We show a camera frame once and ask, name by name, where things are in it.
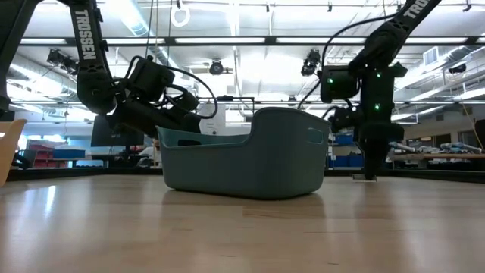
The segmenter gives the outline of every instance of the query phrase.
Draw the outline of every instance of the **ceiling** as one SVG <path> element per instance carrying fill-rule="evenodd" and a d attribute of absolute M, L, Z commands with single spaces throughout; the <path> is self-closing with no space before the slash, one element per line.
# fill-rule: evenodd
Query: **ceiling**
<path fill-rule="evenodd" d="M 182 5 L 189 9 L 190 18 L 186 25 L 176 27 L 171 17 L 171 11 L 177 10 L 176 1 L 154 0 L 151 8 L 150 0 L 103 0 L 98 1 L 102 10 L 104 22 L 102 33 L 105 38 L 134 37 L 130 30 L 130 22 L 144 20 L 153 36 L 160 37 L 204 37 L 204 36 L 331 36 L 339 29 L 372 17 L 392 14 L 396 11 L 397 0 L 339 0 L 333 1 L 332 11 L 329 12 L 327 0 L 205 0 L 183 1 Z M 472 9 L 463 12 L 465 1 L 447 0 L 436 8 L 429 17 L 413 32 L 411 36 L 482 36 L 485 34 L 483 16 L 485 15 L 485 0 L 472 0 Z M 178 11 L 174 19 L 182 21 L 183 11 Z M 366 24 L 348 30 L 343 36 L 367 36 L 378 28 L 382 22 Z M 25 32 L 24 37 L 30 38 L 72 38 L 74 32 L 69 9 L 56 1 L 41 3 Z M 428 70 L 423 66 L 423 53 L 431 49 L 432 45 L 412 46 L 402 48 L 396 61 L 401 62 L 409 70 L 408 76 L 396 83 L 396 98 L 401 101 L 412 99 L 419 94 L 450 84 L 457 84 L 453 94 L 463 92 L 459 87 L 463 77 L 451 75 L 447 72 L 449 64 Z M 453 47 L 440 47 L 440 55 L 445 56 Z M 56 80 L 63 77 L 63 83 L 75 82 L 75 78 L 68 78 L 65 71 L 59 67 L 51 67 L 46 62 L 51 49 L 59 49 L 63 55 L 77 60 L 77 50 L 69 46 L 21 46 L 17 54 L 33 64 L 35 69 L 48 70 L 44 77 Z M 280 98 L 297 95 L 300 99 L 313 86 L 316 77 L 303 77 L 300 74 L 303 60 L 311 49 L 322 51 L 322 45 L 301 46 L 171 46 L 163 47 L 170 59 L 179 67 L 186 67 L 206 80 L 218 96 L 234 94 L 235 74 L 211 76 L 207 73 L 208 66 L 214 59 L 222 60 L 224 67 L 234 71 L 237 68 L 241 81 L 240 95 L 256 96 L 259 99 Z M 361 46 L 333 46 L 327 54 L 330 64 L 347 64 L 361 50 Z M 472 64 L 467 71 L 467 77 L 476 74 L 476 78 L 467 80 L 471 88 L 481 87 L 480 79 L 483 75 L 482 64 L 485 54 L 483 51 L 466 55 L 459 61 Z M 107 52 L 110 69 L 115 76 L 122 77 L 127 71 L 127 65 L 132 57 L 145 55 L 146 48 L 139 46 L 110 47 Z M 42 95 L 42 90 L 33 92 Z M 440 93 L 423 99 L 447 100 L 439 97 Z M 49 99 L 62 101 L 67 96 Z M 416 109 L 406 110 L 400 107 L 400 112 L 423 111 L 426 105 Z"/>

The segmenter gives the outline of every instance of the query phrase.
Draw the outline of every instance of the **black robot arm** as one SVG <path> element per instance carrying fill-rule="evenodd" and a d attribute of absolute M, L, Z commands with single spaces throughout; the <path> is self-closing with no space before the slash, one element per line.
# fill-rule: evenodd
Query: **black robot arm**
<path fill-rule="evenodd" d="M 0 111 L 8 110 L 6 75 L 35 7 L 42 0 L 7 0 L 0 2 Z M 174 73 L 189 74 L 176 68 L 156 64 L 152 58 L 136 56 L 124 78 L 114 79 L 109 71 L 102 39 L 102 15 L 96 0 L 59 0 L 70 8 L 74 35 L 79 53 L 77 96 L 92 112 L 109 117 L 115 127 L 122 124 L 157 137 L 156 127 L 200 133 L 201 117 L 191 111 L 199 104 L 196 97 L 181 86 L 175 86 Z M 167 88 L 182 92 L 171 98 Z M 172 108 L 163 106 L 171 103 Z"/>
<path fill-rule="evenodd" d="M 394 80 L 407 69 L 390 67 L 411 32 L 441 0 L 408 0 L 394 18 L 382 24 L 365 41 L 364 48 L 348 66 L 324 66 L 321 100 L 350 99 L 360 92 L 360 104 L 336 108 L 329 117 L 332 131 L 354 128 L 354 141 L 365 157 L 365 177 L 373 179 L 389 152 L 390 141 L 400 141 L 404 129 L 391 122 Z"/>

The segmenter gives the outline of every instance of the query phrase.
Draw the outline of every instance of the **gray plastic basket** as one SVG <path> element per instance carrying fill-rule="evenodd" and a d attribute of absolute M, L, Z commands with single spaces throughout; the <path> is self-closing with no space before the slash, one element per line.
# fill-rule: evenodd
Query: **gray plastic basket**
<path fill-rule="evenodd" d="M 327 121 L 313 115 L 275 107 L 256 112 L 249 135 L 159 127 L 165 183 L 176 190 L 253 199 L 311 193 L 324 179 L 329 130 Z"/>

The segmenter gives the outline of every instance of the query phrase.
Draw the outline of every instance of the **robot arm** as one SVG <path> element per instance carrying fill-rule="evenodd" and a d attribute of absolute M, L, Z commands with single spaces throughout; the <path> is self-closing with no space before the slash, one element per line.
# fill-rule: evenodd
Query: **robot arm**
<path fill-rule="evenodd" d="M 366 179 L 373 179 L 389 151 L 389 142 L 402 140 L 404 129 L 391 123 L 394 80 L 407 73 L 400 63 L 392 67 L 399 50 L 419 23 L 441 0 L 408 0 L 396 16 L 366 40 L 348 66 L 325 66 L 321 100 L 350 99 L 360 91 L 357 108 L 337 108 L 329 118 L 332 131 L 354 128 L 354 141 L 364 154 Z"/>
<path fill-rule="evenodd" d="M 33 11 L 41 1 L 0 2 L 0 111 L 8 110 L 10 103 L 6 83 L 8 69 Z M 109 118 L 113 127 L 122 124 L 141 130 L 150 137 L 158 137 L 155 126 L 200 133 L 200 118 L 210 117 L 191 113 L 199 103 L 197 98 L 183 87 L 173 85 L 172 71 L 186 73 L 185 71 L 156 64 L 150 57 L 137 56 L 131 61 L 125 78 L 113 79 L 105 55 L 108 45 L 102 39 L 102 15 L 96 0 L 59 2 L 70 8 L 79 53 L 77 96 L 90 111 L 106 115 L 115 109 Z M 182 95 L 175 98 L 167 96 L 168 87 L 181 91 Z M 154 105 L 162 95 L 162 103 Z M 167 103 L 174 106 L 170 109 L 163 108 Z"/>

